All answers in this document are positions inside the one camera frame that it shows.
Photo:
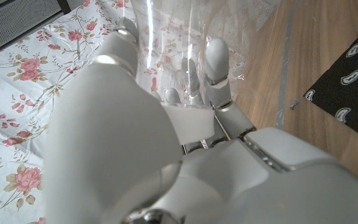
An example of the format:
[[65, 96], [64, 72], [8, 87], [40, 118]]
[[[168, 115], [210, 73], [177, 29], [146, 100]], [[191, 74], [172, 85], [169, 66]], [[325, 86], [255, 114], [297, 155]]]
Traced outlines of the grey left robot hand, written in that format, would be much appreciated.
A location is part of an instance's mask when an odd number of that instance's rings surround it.
[[210, 137], [135, 82], [139, 33], [120, 20], [67, 87], [51, 118], [43, 176], [49, 223], [358, 223], [358, 180], [338, 160], [275, 128], [240, 119]]

